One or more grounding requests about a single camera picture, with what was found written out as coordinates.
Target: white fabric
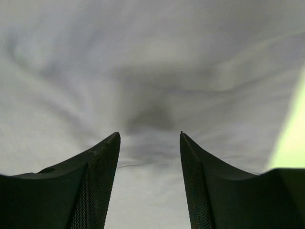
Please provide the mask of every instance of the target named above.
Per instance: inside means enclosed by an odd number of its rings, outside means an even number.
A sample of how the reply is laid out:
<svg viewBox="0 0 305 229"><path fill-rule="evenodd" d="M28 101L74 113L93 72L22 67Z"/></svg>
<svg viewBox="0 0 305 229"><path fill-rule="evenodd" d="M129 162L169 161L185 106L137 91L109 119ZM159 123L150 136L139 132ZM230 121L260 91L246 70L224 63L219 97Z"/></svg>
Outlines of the white fabric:
<svg viewBox="0 0 305 229"><path fill-rule="evenodd" d="M303 0L0 1L0 173L119 131L106 229L189 229L183 130L263 171L305 57Z"/></svg>

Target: white cloth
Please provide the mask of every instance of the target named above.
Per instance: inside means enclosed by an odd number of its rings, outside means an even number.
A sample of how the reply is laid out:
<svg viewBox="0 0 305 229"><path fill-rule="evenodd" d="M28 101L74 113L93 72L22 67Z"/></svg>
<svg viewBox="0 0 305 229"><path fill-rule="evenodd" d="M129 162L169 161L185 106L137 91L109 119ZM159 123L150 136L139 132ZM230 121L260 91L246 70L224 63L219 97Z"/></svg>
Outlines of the white cloth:
<svg viewBox="0 0 305 229"><path fill-rule="evenodd" d="M259 172L305 57L302 0L0 2L0 173L119 131L106 229L189 229L184 131Z"/></svg>

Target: black mesh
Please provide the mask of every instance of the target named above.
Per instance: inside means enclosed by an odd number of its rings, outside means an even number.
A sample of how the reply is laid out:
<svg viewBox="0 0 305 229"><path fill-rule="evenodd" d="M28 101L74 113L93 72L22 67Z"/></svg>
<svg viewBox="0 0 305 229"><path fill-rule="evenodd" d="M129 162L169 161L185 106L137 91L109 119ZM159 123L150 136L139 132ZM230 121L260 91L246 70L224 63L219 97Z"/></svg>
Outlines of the black mesh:
<svg viewBox="0 0 305 229"><path fill-rule="evenodd" d="M91 152L96 156L87 165L69 228L104 228L119 147L106 142L102 152Z"/></svg>
<svg viewBox="0 0 305 229"><path fill-rule="evenodd" d="M305 169L257 176L209 154L186 134L180 148L192 229L305 228Z"/></svg>
<svg viewBox="0 0 305 229"><path fill-rule="evenodd" d="M184 176L186 198L192 229L214 229L212 208L210 205L203 166L192 149L184 141L181 147L181 161Z"/></svg>

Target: mesh grille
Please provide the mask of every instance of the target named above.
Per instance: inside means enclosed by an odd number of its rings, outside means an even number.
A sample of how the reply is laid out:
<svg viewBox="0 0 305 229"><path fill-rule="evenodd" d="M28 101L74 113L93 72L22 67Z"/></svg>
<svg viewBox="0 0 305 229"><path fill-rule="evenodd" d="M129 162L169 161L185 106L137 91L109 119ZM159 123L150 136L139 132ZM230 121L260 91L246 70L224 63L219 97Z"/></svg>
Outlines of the mesh grille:
<svg viewBox="0 0 305 229"><path fill-rule="evenodd" d="M186 142L181 144L181 162L192 229L215 229L202 163Z"/></svg>
<svg viewBox="0 0 305 229"><path fill-rule="evenodd" d="M69 228L104 228L119 147L117 143L105 143L102 152L92 152L95 156L88 163Z"/></svg>

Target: wrinkled fabric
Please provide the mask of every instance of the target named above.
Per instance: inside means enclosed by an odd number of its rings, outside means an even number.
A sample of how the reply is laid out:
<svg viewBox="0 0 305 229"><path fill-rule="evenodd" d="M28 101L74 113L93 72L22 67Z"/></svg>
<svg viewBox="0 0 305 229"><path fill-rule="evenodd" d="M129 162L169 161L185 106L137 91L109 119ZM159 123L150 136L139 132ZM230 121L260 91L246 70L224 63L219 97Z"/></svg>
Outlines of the wrinkled fabric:
<svg viewBox="0 0 305 229"><path fill-rule="evenodd" d="M119 131L105 228L188 229L180 131L265 170L304 65L304 1L0 6L0 173L38 172Z"/></svg>

